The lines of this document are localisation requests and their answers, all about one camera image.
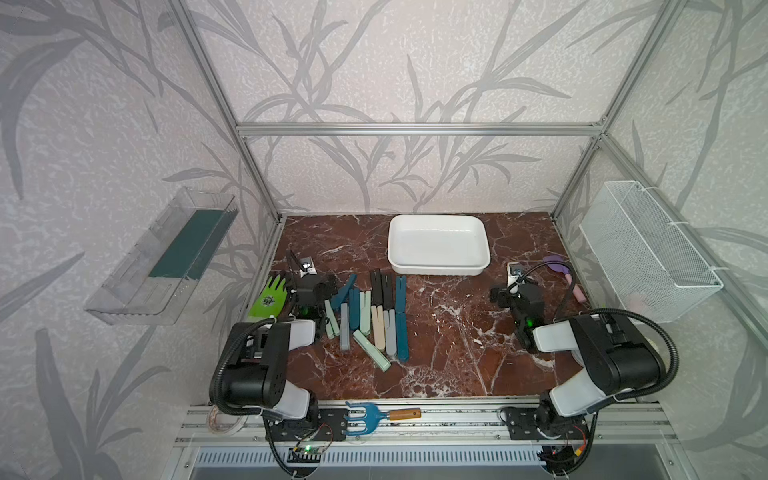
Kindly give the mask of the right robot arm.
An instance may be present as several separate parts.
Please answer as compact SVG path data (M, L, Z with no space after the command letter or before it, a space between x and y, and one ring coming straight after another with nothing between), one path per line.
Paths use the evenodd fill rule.
M561 439L606 406L665 389L679 371L671 336L635 312L596 308L546 323L541 291L530 283L494 286L489 299L511 312L516 336L529 353L571 352L581 365L569 380L542 393L536 407L500 410L513 440Z

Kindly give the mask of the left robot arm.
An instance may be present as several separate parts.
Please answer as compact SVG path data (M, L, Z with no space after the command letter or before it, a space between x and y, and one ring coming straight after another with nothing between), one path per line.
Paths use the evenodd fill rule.
M333 274L269 278L248 318L230 330L209 387L212 404L227 415L317 427L316 395L289 381L289 357L320 340L325 303L337 292Z

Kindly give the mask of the open teal pruning pliers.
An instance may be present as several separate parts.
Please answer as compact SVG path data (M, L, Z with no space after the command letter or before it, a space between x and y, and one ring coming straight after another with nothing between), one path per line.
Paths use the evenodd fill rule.
M338 292L331 298L330 305L334 311L338 311L341 305L347 301L349 291L355 285L356 279L357 275L351 274L343 287L340 288Z

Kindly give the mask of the grey pruning pliers left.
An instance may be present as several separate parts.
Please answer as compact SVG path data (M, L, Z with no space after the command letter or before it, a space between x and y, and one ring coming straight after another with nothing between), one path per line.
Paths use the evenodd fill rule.
M340 333L339 333L340 348L342 351L349 351L351 348L351 344L350 344L349 310L348 310L347 303L342 303L340 305L339 326L340 326Z

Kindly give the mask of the mint pruning pliers left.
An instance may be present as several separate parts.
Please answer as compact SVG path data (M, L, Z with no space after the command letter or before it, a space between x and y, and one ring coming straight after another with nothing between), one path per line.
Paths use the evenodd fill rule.
M333 339L340 335L339 324L329 300L324 301L324 308L326 314L326 334L329 339Z

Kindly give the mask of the mint pruning pliers upright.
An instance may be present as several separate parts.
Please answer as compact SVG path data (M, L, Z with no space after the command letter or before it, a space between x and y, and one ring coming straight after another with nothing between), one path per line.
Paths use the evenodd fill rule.
M371 292L369 290L361 291L360 300L360 323L359 330L363 335L371 333Z

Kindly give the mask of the grey-blue pruning pliers right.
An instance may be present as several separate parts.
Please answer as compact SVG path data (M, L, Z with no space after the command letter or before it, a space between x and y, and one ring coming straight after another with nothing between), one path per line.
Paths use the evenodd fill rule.
M396 312L389 309L384 312L385 351L390 357L397 355Z

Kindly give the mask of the mint pruning pliers diagonal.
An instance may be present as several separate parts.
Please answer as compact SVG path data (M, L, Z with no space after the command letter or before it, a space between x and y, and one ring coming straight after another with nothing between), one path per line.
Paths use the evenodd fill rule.
M388 358L374 344L372 344L361 331L354 330L352 332L352 337L382 372L386 372L390 369L391 362Z

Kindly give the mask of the white rectangular storage box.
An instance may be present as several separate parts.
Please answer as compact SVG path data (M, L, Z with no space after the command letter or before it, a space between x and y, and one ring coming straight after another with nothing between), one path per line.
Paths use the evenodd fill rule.
M397 215L387 258L401 275L477 276L491 263L483 222L469 215Z

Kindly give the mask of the green gardening glove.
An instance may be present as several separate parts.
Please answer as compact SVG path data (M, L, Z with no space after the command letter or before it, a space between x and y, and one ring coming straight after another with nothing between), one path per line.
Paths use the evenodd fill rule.
M288 297L286 278L283 274L270 276L259 297L251 307L247 322L277 318L284 309Z

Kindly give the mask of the purple pink silicone spatula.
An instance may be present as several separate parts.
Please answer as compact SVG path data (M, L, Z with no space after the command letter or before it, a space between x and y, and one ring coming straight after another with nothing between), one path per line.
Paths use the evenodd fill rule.
M573 285L572 295L579 304L586 304L587 297L582 291L581 287L577 284L574 275L571 272L571 268L566 265L566 260L558 255L550 255L544 258L545 262L548 262L547 267L553 272L562 274L569 285Z

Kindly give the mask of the blue garden hand fork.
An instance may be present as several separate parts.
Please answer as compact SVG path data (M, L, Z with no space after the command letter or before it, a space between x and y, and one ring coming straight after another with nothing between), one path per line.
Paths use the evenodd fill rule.
M382 411L373 402L345 402L348 415L345 416L346 436L360 437L372 434L379 424L388 420L391 422L415 420L422 416L420 408L396 409Z

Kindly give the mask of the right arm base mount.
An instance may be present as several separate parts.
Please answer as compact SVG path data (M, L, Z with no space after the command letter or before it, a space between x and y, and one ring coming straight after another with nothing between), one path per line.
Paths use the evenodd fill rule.
M583 415L562 417L545 406L507 406L501 408L498 414L511 440L586 440L590 434L590 427Z

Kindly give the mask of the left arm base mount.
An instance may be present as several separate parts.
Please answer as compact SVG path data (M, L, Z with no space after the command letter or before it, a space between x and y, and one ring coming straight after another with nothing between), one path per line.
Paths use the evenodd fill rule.
M347 408L327 408L310 410L306 417L299 420L270 422L271 438L277 442L297 442L310 438L313 441L341 442L346 439Z

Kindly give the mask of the clear plastic wall shelf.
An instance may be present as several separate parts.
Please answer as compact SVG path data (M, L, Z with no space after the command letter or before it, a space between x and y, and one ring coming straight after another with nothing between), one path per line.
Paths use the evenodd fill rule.
M238 213L233 194L180 188L84 310L113 326L175 324Z

